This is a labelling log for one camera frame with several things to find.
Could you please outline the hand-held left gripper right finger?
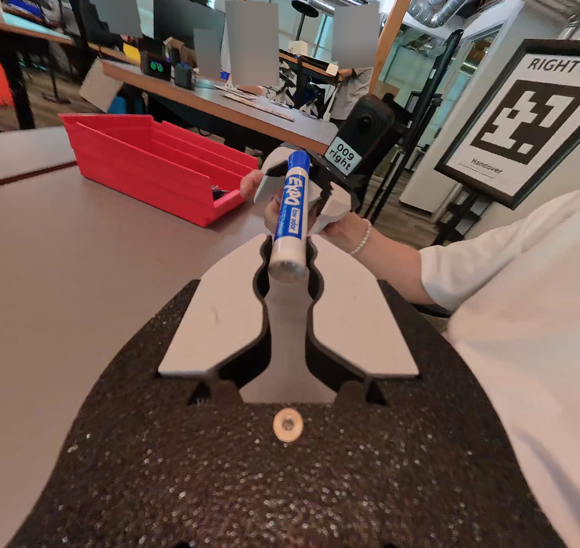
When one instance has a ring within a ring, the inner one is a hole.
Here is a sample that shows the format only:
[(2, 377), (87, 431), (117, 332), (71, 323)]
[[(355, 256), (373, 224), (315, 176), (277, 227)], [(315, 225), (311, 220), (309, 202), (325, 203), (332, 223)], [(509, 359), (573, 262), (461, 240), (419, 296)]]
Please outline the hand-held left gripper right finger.
[(376, 277), (321, 235), (308, 244), (306, 364), (323, 383), (419, 376)]

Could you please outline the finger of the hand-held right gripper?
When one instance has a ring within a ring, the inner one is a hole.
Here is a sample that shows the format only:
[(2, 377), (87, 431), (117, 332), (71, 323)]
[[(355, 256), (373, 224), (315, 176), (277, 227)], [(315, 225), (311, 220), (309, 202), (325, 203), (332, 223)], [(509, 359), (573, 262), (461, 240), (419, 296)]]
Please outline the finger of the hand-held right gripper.
[(274, 194), (280, 192), (285, 184), (288, 171), (288, 160), (291, 147), (276, 148), (264, 161), (262, 168), (256, 172), (253, 182), (255, 204), (269, 201)]
[(322, 189), (316, 184), (313, 184), (313, 187), (314, 193), (316, 189), (320, 191), (313, 201), (316, 219), (308, 228), (308, 236), (322, 233), (327, 226), (340, 221), (352, 210), (352, 195), (341, 185), (330, 182)]

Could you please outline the red bin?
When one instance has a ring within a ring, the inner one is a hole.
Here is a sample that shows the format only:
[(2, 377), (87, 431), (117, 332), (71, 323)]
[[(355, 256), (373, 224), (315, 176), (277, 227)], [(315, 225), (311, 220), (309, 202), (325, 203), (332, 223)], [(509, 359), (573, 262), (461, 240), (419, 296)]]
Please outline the red bin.
[[(62, 114), (82, 176), (200, 227), (243, 203), (257, 159), (149, 115)], [(230, 191), (212, 199), (211, 185)]]

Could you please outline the black tripod stand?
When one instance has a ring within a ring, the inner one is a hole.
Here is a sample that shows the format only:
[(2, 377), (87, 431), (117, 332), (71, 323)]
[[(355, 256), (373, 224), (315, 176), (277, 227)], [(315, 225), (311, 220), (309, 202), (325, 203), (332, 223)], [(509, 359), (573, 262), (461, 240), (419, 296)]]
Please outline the black tripod stand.
[(463, 39), (462, 35), (463, 31), (457, 30), (449, 36), (433, 61), (422, 90), (408, 96), (405, 109), (411, 113), (409, 127), (401, 144), (388, 153), (389, 164), (381, 163), (381, 183), (363, 214), (373, 225), (379, 223), (389, 201), (419, 217), (431, 218), (453, 189), (450, 186), (444, 193), (440, 183), (448, 182), (446, 177), (436, 177), (434, 185), (420, 185), (415, 175), (423, 178), (435, 175), (424, 158), (482, 60), (470, 57), (477, 40)]

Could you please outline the person's right hand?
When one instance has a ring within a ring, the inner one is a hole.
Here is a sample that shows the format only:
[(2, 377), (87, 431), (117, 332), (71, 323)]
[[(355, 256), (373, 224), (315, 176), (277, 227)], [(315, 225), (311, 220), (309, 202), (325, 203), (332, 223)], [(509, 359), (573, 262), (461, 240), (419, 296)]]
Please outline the person's right hand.
[[(251, 171), (250, 174), (242, 179), (240, 194), (243, 198), (253, 197), (253, 193), (255, 192), (253, 182), (256, 177), (256, 172), (259, 172), (259, 170)], [(277, 231), (282, 195), (283, 190), (274, 194), (265, 208), (265, 227), (272, 234), (275, 234)], [(352, 254), (357, 248), (359, 248), (359, 254), (366, 253), (366, 250), (363, 248), (368, 247), (370, 249), (375, 246), (378, 237), (378, 233), (373, 229), (372, 225), (354, 213), (349, 213), (340, 221), (327, 226), (324, 229), (324, 235), (335, 246)]]

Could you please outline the dark computer monitor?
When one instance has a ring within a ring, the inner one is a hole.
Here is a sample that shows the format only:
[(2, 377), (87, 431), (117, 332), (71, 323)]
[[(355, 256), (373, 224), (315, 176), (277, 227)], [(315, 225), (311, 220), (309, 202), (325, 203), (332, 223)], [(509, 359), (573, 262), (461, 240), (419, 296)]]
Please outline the dark computer monitor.
[(153, 0), (153, 38), (164, 41), (172, 37), (194, 49), (194, 31), (209, 30), (222, 48), (226, 25), (224, 12), (192, 0)]

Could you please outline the black device green display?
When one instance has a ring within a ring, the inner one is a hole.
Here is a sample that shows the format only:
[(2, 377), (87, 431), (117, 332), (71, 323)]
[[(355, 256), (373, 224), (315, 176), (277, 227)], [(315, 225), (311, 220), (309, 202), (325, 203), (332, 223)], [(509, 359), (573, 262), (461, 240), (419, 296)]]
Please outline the black device green display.
[(140, 51), (140, 70), (143, 75), (155, 79), (172, 79), (172, 65), (164, 56), (153, 54), (148, 51)]

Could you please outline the grey cardboard sheet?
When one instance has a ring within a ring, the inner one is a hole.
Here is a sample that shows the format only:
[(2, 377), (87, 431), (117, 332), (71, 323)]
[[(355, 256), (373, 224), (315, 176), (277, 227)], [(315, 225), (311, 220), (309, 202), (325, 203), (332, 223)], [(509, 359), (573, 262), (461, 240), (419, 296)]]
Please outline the grey cardboard sheet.
[(79, 95), (99, 111), (106, 113), (123, 85), (123, 82), (105, 74), (102, 60), (97, 58), (85, 76)]

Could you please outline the blue Expo marker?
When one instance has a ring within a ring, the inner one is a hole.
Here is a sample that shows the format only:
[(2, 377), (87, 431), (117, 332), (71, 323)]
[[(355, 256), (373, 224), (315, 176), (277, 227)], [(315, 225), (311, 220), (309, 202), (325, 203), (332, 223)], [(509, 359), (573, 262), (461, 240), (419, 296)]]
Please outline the blue Expo marker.
[(309, 170), (308, 153), (290, 154), (268, 268), (280, 282), (294, 283), (307, 273)]

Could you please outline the framed poster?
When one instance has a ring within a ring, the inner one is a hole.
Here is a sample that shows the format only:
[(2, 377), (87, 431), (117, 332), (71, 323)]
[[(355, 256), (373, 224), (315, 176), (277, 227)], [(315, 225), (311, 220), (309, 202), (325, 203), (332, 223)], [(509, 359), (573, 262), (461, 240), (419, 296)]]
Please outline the framed poster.
[(579, 40), (525, 39), (435, 170), (515, 210), (579, 144)]

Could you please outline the black round lamp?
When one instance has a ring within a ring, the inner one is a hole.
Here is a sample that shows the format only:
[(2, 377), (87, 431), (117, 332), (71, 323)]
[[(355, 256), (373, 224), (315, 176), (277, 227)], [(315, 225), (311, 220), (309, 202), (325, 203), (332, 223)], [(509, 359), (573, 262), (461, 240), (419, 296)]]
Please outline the black round lamp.
[(297, 30), (297, 33), (295, 36), (295, 41), (297, 42), (297, 41), (301, 40), (301, 32), (303, 29), (305, 19), (306, 18), (316, 19), (319, 17), (320, 13), (313, 6), (309, 5), (308, 3), (302, 2), (300, 0), (292, 0), (291, 4), (292, 4), (293, 9), (301, 15), (298, 30)]

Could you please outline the wooden column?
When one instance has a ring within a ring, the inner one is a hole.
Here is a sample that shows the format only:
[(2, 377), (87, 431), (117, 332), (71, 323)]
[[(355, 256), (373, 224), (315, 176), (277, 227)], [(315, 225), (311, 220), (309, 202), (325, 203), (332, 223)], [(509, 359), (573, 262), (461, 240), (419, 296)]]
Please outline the wooden column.
[(379, 75), (385, 65), (411, 1), (412, 0), (394, 0), (393, 6), (388, 13), (387, 20), (378, 41), (372, 77), (368, 89), (370, 94), (374, 92)]

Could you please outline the background desk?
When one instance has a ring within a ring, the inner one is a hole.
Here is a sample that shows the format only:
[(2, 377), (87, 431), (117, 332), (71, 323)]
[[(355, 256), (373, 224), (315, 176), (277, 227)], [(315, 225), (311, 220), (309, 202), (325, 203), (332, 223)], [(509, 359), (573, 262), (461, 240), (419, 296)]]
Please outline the background desk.
[(1, 32), (46, 40), (57, 44), (76, 45), (75, 41), (65, 34), (51, 30), (41, 24), (28, 21), (18, 15), (4, 12), (1, 12)]

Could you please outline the person's right forearm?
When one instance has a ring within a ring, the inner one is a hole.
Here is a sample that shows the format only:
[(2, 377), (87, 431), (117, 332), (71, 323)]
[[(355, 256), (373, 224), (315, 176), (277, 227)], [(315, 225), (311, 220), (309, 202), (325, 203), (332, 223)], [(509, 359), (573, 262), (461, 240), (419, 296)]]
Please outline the person's right forearm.
[(406, 301), (435, 305), (422, 283), (422, 262), (418, 250), (391, 240), (368, 227), (354, 257), (377, 279), (387, 282)]

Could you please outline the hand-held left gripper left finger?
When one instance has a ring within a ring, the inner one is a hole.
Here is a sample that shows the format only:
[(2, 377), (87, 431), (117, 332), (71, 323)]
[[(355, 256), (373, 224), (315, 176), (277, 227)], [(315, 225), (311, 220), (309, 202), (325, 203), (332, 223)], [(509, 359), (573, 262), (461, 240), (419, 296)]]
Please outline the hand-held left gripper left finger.
[(271, 360), (265, 305), (272, 238), (259, 234), (203, 274), (158, 367), (163, 377), (242, 388)]

